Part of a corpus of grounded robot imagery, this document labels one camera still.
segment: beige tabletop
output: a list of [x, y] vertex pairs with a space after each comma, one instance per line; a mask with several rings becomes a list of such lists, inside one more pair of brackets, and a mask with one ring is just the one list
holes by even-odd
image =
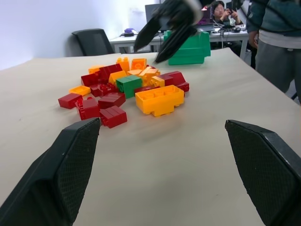
[[[59, 132], [79, 120], [57, 99], [92, 65], [120, 55], [34, 59], [0, 72], [0, 204]], [[155, 54], [128, 55], [148, 59]], [[300, 107], [229, 49], [179, 70], [190, 83], [170, 115], [144, 115], [129, 99], [128, 122], [101, 127], [91, 178], [74, 226], [262, 226], [233, 158], [227, 119], [278, 133], [301, 155]]]

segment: toy building block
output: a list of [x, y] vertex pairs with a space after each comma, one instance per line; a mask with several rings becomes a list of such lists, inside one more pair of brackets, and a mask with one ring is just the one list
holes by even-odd
[[112, 73], [120, 72], [120, 71], [122, 71], [120, 64], [116, 64], [116, 65], [102, 67], [99, 69], [98, 72], [95, 73], [98, 76], [98, 82], [106, 84], [109, 82], [109, 77]]
[[188, 82], [184, 82], [180, 85], [177, 85], [177, 87], [181, 90], [183, 90], [184, 92], [188, 92], [189, 91], [189, 83]]
[[108, 83], [106, 85], [100, 84], [99, 92], [100, 92], [99, 96], [103, 97], [103, 96], [107, 95], [108, 93], [118, 92], [118, 88], [116, 86], [114, 86], [112, 83]]
[[116, 79], [126, 77], [127, 73], [125, 71], [112, 73], [109, 77], [109, 83], [116, 85]]
[[72, 109], [75, 107], [75, 102], [78, 100], [82, 100], [83, 96], [80, 94], [70, 93], [64, 97], [58, 99], [58, 103], [61, 107]]
[[100, 109], [106, 109], [109, 107], [120, 107], [126, 101], [126, 95], [124, 93], [108, 93], [98, 100], [98, 106]]
[[75, 103], [75, 106], [77, 108], [81, 120], [100, 117], [98, 103], [92, 97], [88, 97], [87, 100], [78, 100]]
[[162, 78], [159, 78], [158, 76], [153, 76], [150, 78], [150, 84], [154, 85], [155, 87], [163, 87], [165, 86], [165, 81]]
[[181, 72], [170, 72], [170, 73], [167, 73], [167, 75], [174, 79], [175, 86], [186, 82], [186, 80], [184, 79], [183, 74]]
[[135, 94], [136, 104], [144, 114], [161, 116], [184, 103], [184, 91], [176, 86], [165, 86]]
[[131, 70], [144, 70], [146, 68], [146, 59], [133, 59]]
[[90, 89], [91, 89], [91, 94], [94, 97], [100, 97], [101, 93], [100, 93], [100, 89], [99, 89], [98, 84], [90, 86]]
[[126, 73], [130, 70], [130, 63], [127, 57], [125, 57], [124, 59], [118, 58], [116, 63], [120, 64], [122, 70], [125, 71]]
[[157, 75], [160, 75], [160, 71], [158, 69], [152, 69], [151, 67], [147, 67], [138, 75], [138, 77], [142, 79], [143, 86], [149, 86], [151, 85], [151, 77]]
[[164, 80], [164, 86], [170, 86], [170, 85], [174, 84], [174, 78], [170, 77], [168, 75], [168, 73], [167, 74], [158, 75], [157, 77]]
[[156, 69], [155, 67], [153, 67], [153, 66], [150, 66], [150, 65], [146, 65], [146, 67], [151, 67], [152, 69]]
[[132, 71], [128, 71], [127, 75], [139, 75], [142, 72], [142, 70], [137, 69], [137, 70], [132, 70]]
[[84, 75], [81, 77], [81, 84], [90, 87], [98, 83], [98, 77], [95, 73]]
[[155, 89], [158, 87], [155, 87], [154, 85], [151, 86], [144, 86], [144, 87], [140, 87], [134, 90], [135, 93], [139, 93], [139, 92], [143, 92], [143, 91], [147, 91], [147, 90], [151, 90], [151, 89]]
[[87, 86], [77, 86], [77, 87], [70, 89], [69, 93], [76, 93], [76, 94], [80, 94], [80, 95], [84, 96], [84, 95], [88, 95], [89, 93], [91, 93], [91, 89], [90, 89], [90, 87], [87, 87]]
[[[171, 31], [164, 33], [164, 41], [171, 35]], [[169, 65], [202, 64], [205, 57], [211, 55], [210, 38], [207, 32], [198, 32], [189, 37], [179, 50], [168, 60]]]
[[134, 90], [142, 87], [142, 79], [135, 75], [129, 75], [116, 80], [116, 85], [120, 92], [125, 93], [126, 99], [134, 97]]
[[100, 109], [100, 119], [104, 126], [110, 129], [127, 122], [127, 113], [117, 106]]
[[103, 65], [96, 65], [89, 68], [89, 74], [94, 74], [95, 72], [99, 71], [100, 68], [104, 67]]

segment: orange building block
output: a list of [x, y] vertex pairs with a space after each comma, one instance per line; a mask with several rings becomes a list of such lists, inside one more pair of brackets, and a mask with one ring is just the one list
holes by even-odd
[[149, 86], [151, 85], [151, 77], [157, 75], [160, 75], [160, 71], [158, 69], [147, 67], [138, 75], [138, 77], [141, 78], [143, 81], [142, 86]]
[[96, 65], [89, 68], [89, 74], [94, 74], [95, 72], [99, 71], [99, 68], [104, 67], [103, 65]]
[[155, 87], [164, 87], [165, 86], [165, 80], [164, 79], [161, 79], [157, 76], [153, 76], [150, 78], [150, 84], [151, 85], [154, 85]]
[[126, 77], [127, 73], [125, 71], [112, 73], [109, 77], [109, 83], [116, 85], [116, 79]]
[[82, 96], [88, 95], [91, 93], [90, 87], [87, 86], [77, 86], [69, 90], [69, 93], [76, 93]]
[[116, 61], [116, 64], [120, 64], [121, 68], [123, 71], [125, 71], [126, 73], [130, 70], [130, 63], [128, 61], [128, 58], [118, 58]]
[[142, 72], [142, 70], [137, 69], [137, 70], [132, 70], [132, 71], [128, 71], [127, 75], [139, 75]]
[[133, 59], [131, 70], [137, 70], [137, 69], [144, 70], [146, 68], [146, 62], [147, 62], [147, 60], [145, 58]]
[[135, 94], [136, 104], [144, 114], [169, 114], [184, 103], [184, 91], [174, 85], [151, 89]]

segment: large green block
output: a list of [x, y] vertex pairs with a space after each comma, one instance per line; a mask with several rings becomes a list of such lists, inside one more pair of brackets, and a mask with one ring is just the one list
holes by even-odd
[[142, 79], [130, 75], [116, 80], [117, 88], [126, 95], [126, 99], [135, 96], [135, 89], [142, 87]]
[[[171, 31], [164, 33], [164, 41], [171, 35]], [[207, 32], [198, 32], [189, 37], [169, 60], [169, 65], [202, 64], [205, 57], [211, 56], [210, 35]]]

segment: robotic hand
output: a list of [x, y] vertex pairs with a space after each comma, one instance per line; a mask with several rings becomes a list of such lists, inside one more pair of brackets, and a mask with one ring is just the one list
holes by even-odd
[[[193, 27], [198, 23], [203, 13], [203, 6], [210, 5], [214, 0], [165, 0], [153, 14], [153, 18], [139, 32], [134, 51], [147, 46], [161, 28], [160, 18], [169, 18], [168, 26], [174, 32], [165, 41], [157, 55], [156, 63], [171, 58], [181, 45], [197, 32]], [[244, 0], [232, 0], [233, 8], [239, 9]]]

